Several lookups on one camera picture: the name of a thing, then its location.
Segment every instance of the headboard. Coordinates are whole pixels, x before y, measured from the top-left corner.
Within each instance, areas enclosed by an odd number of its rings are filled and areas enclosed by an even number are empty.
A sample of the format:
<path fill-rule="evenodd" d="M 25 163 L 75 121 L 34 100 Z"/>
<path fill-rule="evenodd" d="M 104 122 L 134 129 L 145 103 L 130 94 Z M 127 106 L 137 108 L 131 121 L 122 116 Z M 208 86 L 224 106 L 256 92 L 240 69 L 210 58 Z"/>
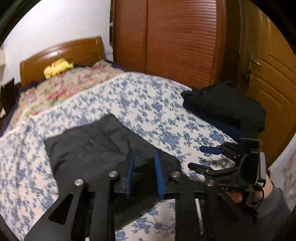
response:
<path fill-rule="evenodd" d="M 60 58 L 65 58 L 69 63 L 91 66 L 104 58 L 102 39 L 98 36 L 57 44 L 20 62 L 22 86 L 44 79 L 44 68 Z"/>

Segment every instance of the wooden wardrobe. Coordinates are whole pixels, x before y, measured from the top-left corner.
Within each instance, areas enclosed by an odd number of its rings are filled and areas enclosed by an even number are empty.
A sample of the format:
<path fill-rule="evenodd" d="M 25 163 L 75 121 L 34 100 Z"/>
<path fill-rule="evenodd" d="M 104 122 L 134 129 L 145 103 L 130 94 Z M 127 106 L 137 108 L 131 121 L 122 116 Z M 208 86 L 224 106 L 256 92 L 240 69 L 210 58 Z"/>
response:
<path fill-rule="evenodd" d="M 114 61 L 190 87 L 218 81 L 226 40 L 225 0 L 113 0 Z"/>

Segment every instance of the silver bolt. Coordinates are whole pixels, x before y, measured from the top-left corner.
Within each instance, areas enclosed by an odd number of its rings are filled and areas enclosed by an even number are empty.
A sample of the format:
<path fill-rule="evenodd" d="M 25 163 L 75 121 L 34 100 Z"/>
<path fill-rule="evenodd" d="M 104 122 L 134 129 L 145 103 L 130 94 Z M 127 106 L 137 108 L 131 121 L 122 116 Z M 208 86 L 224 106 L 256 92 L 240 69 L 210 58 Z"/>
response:
<path fill-rule="evenodd" d="M 180 177 L 180 172 L 172 172 L 172 177 Z"/>
<path fill-rule="evenodd" d="M 213 187 L 215 185 L 215 181 L 214 180 L 207 180 L 205 182 L 205 184 L 208 186 L 208 187 Z"/>
<path fill-rule="evenodd" d="M 110 171 L 108 173 L 109 177 L 117 177 L 118 176 L 118 172 L 117 171 Z"/>
<path fill-rule="evenodd" d="M 84 183 L 84 181 L 83 181 L 82 179 L 77 179 L 77 180 L 75 180 L 75 182 L 74 182 L 74 184 L 75 184 L 76 186 L 81 186 L 83 183 Z"/>

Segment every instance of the blue flower pattern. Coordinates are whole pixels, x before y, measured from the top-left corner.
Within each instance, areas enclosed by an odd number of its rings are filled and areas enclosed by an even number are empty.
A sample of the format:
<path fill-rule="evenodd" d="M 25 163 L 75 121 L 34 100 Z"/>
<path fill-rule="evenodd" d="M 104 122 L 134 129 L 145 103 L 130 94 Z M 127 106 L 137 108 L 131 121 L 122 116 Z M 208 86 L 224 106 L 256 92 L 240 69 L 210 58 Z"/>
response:
<path fill-rule="evenodd" d="M 46 112 L 31 116 L 0 138 L 0 213 L 23 240 L 58 198 L 58 189 L 43 141 L 75 126 L 113 113 L 122 124 L 154 146 L 174 155 L 191 179 L 189 162 L 214 169 L 231 167 L 223 156 L 204 154 L 201 145 L 233 140 L 186 111 L 180 93 L 188 87 L 141 73 L 121 74 L 78 93 Z M 161 200 L 147 213 L 116 232 L 116 240 L 174 240 L 175 201 Z"/>

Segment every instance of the black cable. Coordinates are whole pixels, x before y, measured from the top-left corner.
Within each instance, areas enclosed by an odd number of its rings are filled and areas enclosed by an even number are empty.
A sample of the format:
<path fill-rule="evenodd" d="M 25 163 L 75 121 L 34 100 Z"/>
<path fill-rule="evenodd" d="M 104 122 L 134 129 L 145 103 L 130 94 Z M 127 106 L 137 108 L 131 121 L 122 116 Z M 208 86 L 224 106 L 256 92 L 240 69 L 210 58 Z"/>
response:
<path fill-rule="evenodd" d="M 257 187 L 260 189 L 260 191 L 262 192 L 262 199 L 261 199 L 261 201 L 259 202 L 258 206 L 255 208 L 255 210 L 257 210 L 257 209 L 260 207 L 260 205 L 261 205 L 261 203 L 263 202 L 263 199 L 264 199 L 264 190 L 263 190 L 263 187 L 261 187 L 259 184 L 257 184 L 256 186 L 257 186 Z"/>

